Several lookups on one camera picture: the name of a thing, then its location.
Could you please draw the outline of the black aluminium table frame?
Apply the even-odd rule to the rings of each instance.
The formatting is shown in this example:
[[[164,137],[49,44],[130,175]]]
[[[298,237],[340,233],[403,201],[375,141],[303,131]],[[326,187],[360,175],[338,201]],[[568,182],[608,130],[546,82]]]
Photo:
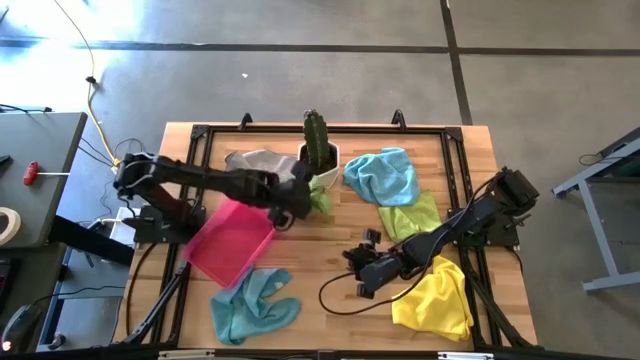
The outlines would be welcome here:
[[[224,168],[224,157],[234,150],[271,151],[294,155],[303,143],[301,123],[249,123],[244,131],[235,123],[167,123],[159,153],[178,160],[186,160],[191,135],[196,130],[208,130],[197,140],[195,160],[201,163],[205,145],[212,140],[209,165]],[[466,189],[478,186],[494,175],[498,167],[486,126],[409,126],[400,130],[391,124],[328,125],[329,140],[340,148],[340,168],[334,185],[329,189],[331,212],[311,215],[305,221],[296,220],[293,227],[274,236],[266,250],[258,257],[256,268],[286,268],[292,274],[291,282],[272,298],[295,297],[301,300],[302,310],[290,325],[265,335],[248,338],[240,346],[227,346],[214,335],[214,325],[209,301],[221,287],[198,269],[190,270],[184,286],[184,311],[176,320],[180,331],[175,332],[179,349],[223,350],[297,350],[321,351],[431,351],[471,350],[472,341],[454,342],[430,332],[416,332],[395,325],[391,317],[391,305],[377,307],[359,315],[338,316],[326,312],[318,302],[321,285],[339,274],[345,273],[346,260],[343,250],[359,243],[366,228],[383,231],[378,212],[373,204],[364,202],[356,193],[342,184],[342,167],[351,159],[382,148],[402,147],[416,167],[421,188],[433,194],[440,217],[444,220],[449,208],[466,202]],[[452,165],[449,175],[443,157],[441,135],[448,141]],[[467,175],[462,175],[460,156],[454,144],[460,135],[467,165]],[[378,249],[392,245],[383,231]],[[126,295],[120,309],[115,341],[120,341],[133,331],[159,298],[168,264],[169,248],[159,244],[149,252],[135,277],[131,295]],[[508,320],[527,341],[537,344],[527,293],[519,262],[511,251],[499,247],[485,250],[488,275],[494,298]],[[351,311],[385,300],[408,288],[410,281],[394,280],[376,292],[374,300],[357,298],[355,280],[344,278],[330,284],[323,292],[327,306],[336,311]]]

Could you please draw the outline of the red-handled tool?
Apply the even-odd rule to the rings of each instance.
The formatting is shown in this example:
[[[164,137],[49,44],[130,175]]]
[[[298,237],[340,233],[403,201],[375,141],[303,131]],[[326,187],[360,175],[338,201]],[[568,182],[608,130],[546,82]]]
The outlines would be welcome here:
[[[40,170],[39,163],[37,161],[32,161],[29,163],[29,165],[27,166],[24,172],[24,175],[22,177],[22,183],[25,186],[31,186],[39,176],[60,177],[60,176],[69,176],[69,175],[70,175],[69,172],[43,172]]]

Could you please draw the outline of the black computer mouse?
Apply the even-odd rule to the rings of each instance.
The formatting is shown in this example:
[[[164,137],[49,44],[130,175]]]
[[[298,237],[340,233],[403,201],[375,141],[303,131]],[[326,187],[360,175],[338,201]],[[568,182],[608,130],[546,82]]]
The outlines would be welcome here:
[[[0,338],[3,354],[25,352],[29,347],[36,325],[41,318],[41,309],[36,305],[21,306],[10,318]]]

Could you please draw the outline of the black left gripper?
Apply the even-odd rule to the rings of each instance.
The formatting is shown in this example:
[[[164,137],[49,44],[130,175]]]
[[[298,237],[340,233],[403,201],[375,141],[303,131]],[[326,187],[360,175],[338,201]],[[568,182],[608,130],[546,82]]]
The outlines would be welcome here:
[[[276,209],[269,211],[269,220],[277,231],[289,230],[296,219],[304,220],[312,210],[311,191],[307,181],[313,178],[313,169],[296,161],[291,168],[293,179],[279,183],[272,191]]]

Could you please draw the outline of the yellow microfiber towel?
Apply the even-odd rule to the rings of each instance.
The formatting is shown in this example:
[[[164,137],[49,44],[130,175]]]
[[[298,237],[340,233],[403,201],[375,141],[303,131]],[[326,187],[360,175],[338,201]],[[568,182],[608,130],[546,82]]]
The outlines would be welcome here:
[[[454,262],[440,255],[433,259],[432,272],[392,303],[391,312],[396,325],[456,342],[469,340],[474,326],[465,275]]]

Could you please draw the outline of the black support beam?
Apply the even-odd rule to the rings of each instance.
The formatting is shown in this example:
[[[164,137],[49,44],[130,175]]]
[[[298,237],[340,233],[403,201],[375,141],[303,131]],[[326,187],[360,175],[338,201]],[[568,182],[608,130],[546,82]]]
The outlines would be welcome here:
[[[130,246],[60,216],[54,217],[48,240],[125,266],[130,266],[134,257]]]

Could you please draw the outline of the grey microfiber towel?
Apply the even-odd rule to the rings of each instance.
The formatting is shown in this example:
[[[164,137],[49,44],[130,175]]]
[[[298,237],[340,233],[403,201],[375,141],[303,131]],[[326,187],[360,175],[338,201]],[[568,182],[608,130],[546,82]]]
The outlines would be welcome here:
[[[253,169],[278,175],[280,182],[294,178],[292,169],[297,159],[289,155],[281,155],[267,149],[250,152],[234,151],[225,157],[226,170]]]

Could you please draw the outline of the green microfiber towel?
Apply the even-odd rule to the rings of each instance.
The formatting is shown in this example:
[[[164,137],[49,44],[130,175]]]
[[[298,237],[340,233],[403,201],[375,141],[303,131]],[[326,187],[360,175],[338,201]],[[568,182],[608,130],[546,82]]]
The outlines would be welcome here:
[[[320,182],[320,178],[317,176],[314,176],[308,185],[313,210],[327,214],[331,210],[331,200],[329,198],[328,188]]]
[[[436,201],[429,190],[423,191],[412,205],[379,207],[378,214],[394,243],[420,232],[432,232],[442,225]]]

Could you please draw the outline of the beige tape roll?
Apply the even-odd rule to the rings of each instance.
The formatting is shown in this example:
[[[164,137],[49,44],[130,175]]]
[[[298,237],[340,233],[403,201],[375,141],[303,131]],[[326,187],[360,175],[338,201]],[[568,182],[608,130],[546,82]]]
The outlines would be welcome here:
[[[0,246],[7,244],[16,236],[21,223],[18,212],[7,207],[0,207]]]

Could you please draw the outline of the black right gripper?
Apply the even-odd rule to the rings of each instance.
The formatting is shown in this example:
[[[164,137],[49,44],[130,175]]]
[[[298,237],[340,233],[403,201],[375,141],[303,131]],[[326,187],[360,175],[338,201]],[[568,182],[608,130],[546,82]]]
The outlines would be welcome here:
[[[363,232],[363,239],[369,246],[376,246],[381,242],[382,234],[368,228]],[[381,253],[373,248],[356,247],[342,252],[348,261],[349,269],[356,274],[358,283],[356,295],[360,298],[373,299],[375,292],[368,290],[366,285],[385,285],[395,279],[403,268],[401,259],[393,253]]]

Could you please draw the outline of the grey metal table frame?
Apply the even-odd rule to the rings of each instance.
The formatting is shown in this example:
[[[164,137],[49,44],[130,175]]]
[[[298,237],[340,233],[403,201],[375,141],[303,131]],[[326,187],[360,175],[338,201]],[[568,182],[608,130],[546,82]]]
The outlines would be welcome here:
[[[552,193],[577,191],[593,229],[607,275],[585,281],[585,292],[640,285],[640,266],[629,269],[623,250],[640,250],[640,126],[595,154],[578,159],[584,169]]]

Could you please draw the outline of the pink plastic bin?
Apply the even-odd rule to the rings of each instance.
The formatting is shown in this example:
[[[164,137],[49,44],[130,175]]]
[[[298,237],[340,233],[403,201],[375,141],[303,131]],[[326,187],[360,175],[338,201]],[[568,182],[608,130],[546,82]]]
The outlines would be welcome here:
[[[233,287],[274,234],[263,210],[226,199],[184,247],[183,258],[218,285]]]

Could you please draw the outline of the light blue microfiber towel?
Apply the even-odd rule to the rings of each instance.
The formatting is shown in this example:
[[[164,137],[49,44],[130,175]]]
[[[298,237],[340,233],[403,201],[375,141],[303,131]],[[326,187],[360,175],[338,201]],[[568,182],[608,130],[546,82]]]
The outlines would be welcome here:
[[[413,205],[421,193],[416,170],[400,147],[350,160],[343,170],[343,183],[362,200],[385,207]]]

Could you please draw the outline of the green cactus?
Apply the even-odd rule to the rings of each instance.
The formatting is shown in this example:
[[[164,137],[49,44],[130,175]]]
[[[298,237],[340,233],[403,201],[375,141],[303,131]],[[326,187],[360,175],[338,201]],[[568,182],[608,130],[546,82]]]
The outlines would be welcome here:
[[[315,109],[304,113],[303,133],[308,163],[319,171],[329,162],[330,149],[326,122]]]

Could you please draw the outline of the white box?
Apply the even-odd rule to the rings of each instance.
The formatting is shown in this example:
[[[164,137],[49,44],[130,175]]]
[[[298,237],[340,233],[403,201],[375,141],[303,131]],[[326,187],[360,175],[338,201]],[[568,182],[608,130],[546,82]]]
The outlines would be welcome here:
[[[113,218],[103,219],[102,223],[112,226],[109,235],[112,240],[129,247],[134,247],[136,230],[123,222],[124,219],[129,218],[131,215],[132,213],[129,209],[120,207]]]

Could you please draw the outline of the grey side table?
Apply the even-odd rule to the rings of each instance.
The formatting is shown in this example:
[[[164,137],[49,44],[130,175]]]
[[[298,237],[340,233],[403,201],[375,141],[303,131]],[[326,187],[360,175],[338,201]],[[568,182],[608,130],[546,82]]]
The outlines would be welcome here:
[[[0,248],[46,242],[66,176],[39,176],[31,186],[22,177],[32,161],[43,172],[69,172],[86,120],[83,112],[0,114],[0,156],[11,157],[0,166],[0,207],[15,210],[22,221],[16,236]]]

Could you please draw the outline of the teal microfiber towel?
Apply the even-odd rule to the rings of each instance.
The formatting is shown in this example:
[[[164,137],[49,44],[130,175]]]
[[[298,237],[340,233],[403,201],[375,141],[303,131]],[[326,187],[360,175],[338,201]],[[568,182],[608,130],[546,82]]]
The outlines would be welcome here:
[[[294,322],[302,308],[299,299],[270,301],[291,279],[284,268],[251,268],[234,287],[220,290],[210,299],[217,340],[239,346],[249,337],[271,333]]]

